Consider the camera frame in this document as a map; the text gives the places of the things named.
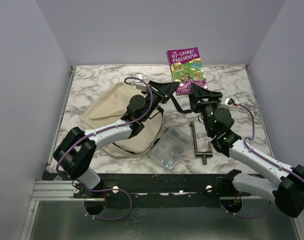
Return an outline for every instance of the clear plastic box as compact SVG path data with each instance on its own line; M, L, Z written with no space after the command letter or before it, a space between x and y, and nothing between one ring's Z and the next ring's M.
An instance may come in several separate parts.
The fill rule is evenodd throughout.
M171 126L149 151L149 156L165 168L172 169L191 142L190 136Z

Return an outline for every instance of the marble table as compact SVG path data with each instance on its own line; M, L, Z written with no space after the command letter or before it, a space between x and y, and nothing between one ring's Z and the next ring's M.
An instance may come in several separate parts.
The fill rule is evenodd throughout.
M67 132L73 127L81 127L80 117L83 112L100 97L111 85L123 81L125 77L142 73L144 79L156 82L170 82L171 73L167 65L93 65L78 66L67 100L62 124L55 143L58 146ZM245 66L204 66L204 74L208 87L212 91L223 93L223 100L234 97L240 103L247 105L255 117L256 135L251 144L265 154L270 155L269 146L257 110L256 102L246 74ZM188 96L176 97L183 109L189 108ZM178 113L172 101L162 105L165 113L165 125L176 126L188 135L192 135L189 123L195 122L195 131L199 151L206 151L210 139L206 136L204 126L198 122L197 114ZM242 137L251 134L251 119L241 107L231 109L235 124L232 130ZM49 172L55 173L57 162L52 159ZM189 148L171 170L167 170L151 159L148 154L137 158L117 159L103 150L96 151L91 167L97 173L126 174L225 174L232 169L244 173L255 173L237 160L227 158L213 149L213 157L208 158L207 165L195 157L193 147Z

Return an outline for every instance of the gray wall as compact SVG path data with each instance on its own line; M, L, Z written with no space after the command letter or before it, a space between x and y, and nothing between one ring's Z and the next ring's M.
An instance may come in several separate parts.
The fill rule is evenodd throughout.
M165 64L199 47L204 64L248 64L284 0L37 0L71 65Z
M0 1L0 240L20 237L69 73L36 2Z
M276 158L304 165L304 0L285 2L249 76Z

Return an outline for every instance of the purple book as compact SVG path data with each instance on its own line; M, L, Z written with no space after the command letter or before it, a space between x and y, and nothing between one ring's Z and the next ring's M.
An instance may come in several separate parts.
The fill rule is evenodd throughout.
M180 82L176 95L191 94L191 83L207 89L204 70L197 47L166 52L173 80Z

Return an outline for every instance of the beige bag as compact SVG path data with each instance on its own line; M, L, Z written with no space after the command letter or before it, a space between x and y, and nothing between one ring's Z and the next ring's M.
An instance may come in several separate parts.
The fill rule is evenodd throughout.
M110 87L81 116L85 130L101 128L119 120L126 112L126 107L134 95L143 95L136 88L119 82ZM135 137L117 141L101 149L117 158L137 157L147 153L154 142L165 132L163 115L146 120L143 130Z

